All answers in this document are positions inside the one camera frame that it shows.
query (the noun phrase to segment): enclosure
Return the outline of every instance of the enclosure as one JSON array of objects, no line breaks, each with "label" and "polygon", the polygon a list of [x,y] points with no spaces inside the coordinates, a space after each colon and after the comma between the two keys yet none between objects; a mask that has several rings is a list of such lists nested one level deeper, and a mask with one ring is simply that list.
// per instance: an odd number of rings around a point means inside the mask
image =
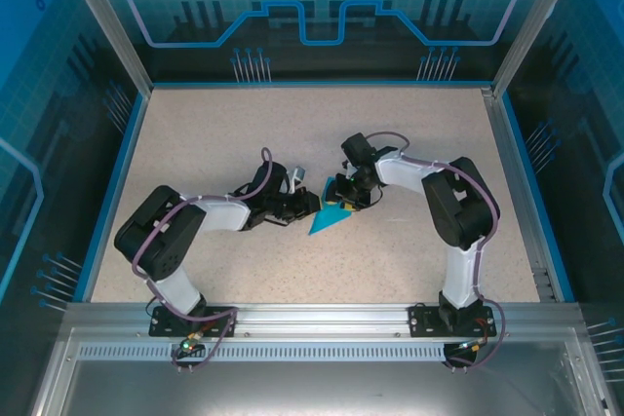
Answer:
[{"label": "enclosure", "polygon": [[[620,414],[624,0],[0,11],[4,413]],[[204,341],[208,366],[178,375],[180,338],[150,336],[150,289],[113,244],[122,225],[160,185],[231,194],[264,146],[321,196],[342,142],[378,131],[415,158],[470,158],[499,206],[487,364],[464,375],[445,353],[466,337],[414,336],[445,244],[428,200],[389,185],[316,234],[319,213],[198,234],[190,280],[238,313]]]}]

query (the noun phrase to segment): glass panel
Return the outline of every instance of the glass panel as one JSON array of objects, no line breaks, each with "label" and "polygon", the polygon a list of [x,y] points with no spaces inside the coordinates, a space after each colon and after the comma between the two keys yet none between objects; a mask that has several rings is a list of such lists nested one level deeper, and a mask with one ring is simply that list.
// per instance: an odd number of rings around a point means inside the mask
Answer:
[{"label": "glass panel", "polygon": [[152,79],[177,82],[490,80],[533,2],[111,1]]},{"label": "glass panel", "polygon": [[83,0],[2,0],[0,23],[0,368],[11,373],[0,400],[17,415],[76,286],[137,90]]},{"label": "glass panel", "polygon": [[622,361],[608,319],[624,321],[623,9],[560,0],[509,90],[573,292],[603,323],[609,379]]}]

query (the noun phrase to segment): beige work surface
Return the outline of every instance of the beige work surface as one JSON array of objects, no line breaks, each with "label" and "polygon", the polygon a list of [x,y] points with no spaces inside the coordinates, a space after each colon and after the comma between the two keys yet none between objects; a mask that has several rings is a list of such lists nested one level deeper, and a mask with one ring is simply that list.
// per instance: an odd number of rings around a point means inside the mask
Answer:
[{"label": "beige work surface", "polygon": [[[306,168],[321,194],[341,170],[340,144],[356,132],[401,132],[423,159],[471,158],[501,209],[486,249],[482,291],[502,301],[537,301],[527,253],[479,90],[285,88],[156,90],[147,107],[94,302],[146,301],[150,293],[113,247],[119,227],[158,185],[223,195],[251,181],[268,146],[276,162]],[[378,137],[377,147],[400,144]],[[375,208],[313,236],[313,216],[289,227],[199,235],[184,259],[209,302],[407,303],[437,301],[445,244],[424,197],[387,187]]]}]

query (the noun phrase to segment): speckled tabletop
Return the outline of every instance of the speckled tabletop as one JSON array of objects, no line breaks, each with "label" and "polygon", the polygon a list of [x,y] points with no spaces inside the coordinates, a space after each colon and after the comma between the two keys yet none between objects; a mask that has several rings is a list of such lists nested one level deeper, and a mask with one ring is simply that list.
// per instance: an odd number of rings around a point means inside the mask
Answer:
[{"label": "speckled tabletop", "polygon": [[[479,90],[283,88],[156,90],[148,104],[113,233],[149,193],[223,195],[252,180],[260,148],[287,168],[306,168],[321,193],[341,170],[340,144],[356,132],[401,132],[408,155],[475,162],[501,209],[486,249],[482,290],[508,302],[537,301],[518,220]],[[378,137],[373,144],[398,144]],[[312,217],[287,228],[199,235],[184,266],[209,302],[407,303],[437,301],[445,245],[424,197],[388,187],[377,207],[308,236]],[[94,302],[146,301],[150,293],[112,246]]]}]

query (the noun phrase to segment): blue triangular object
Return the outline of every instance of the blue triangular object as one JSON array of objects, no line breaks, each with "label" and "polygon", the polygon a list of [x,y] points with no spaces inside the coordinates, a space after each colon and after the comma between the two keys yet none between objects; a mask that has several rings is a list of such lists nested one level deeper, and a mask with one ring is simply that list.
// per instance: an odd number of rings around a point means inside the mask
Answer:
[{"label": "blue triangular object", "polygon": [[314,221],[312,222],[312,227],[310,228],[308,235],[318,233],[319,231],[329,228],[333,224],[351,216],[351,211],[341,208],[340,204],[330,205],[326,202],[328,187],[330,187],[332,182],[333,177],[329,177],[327,183],[325,184],[325,189],[323,190],[323,197],[321,198],[321,203],[323,204],[321,206],[321,211],[318,211],[314,216]]}]

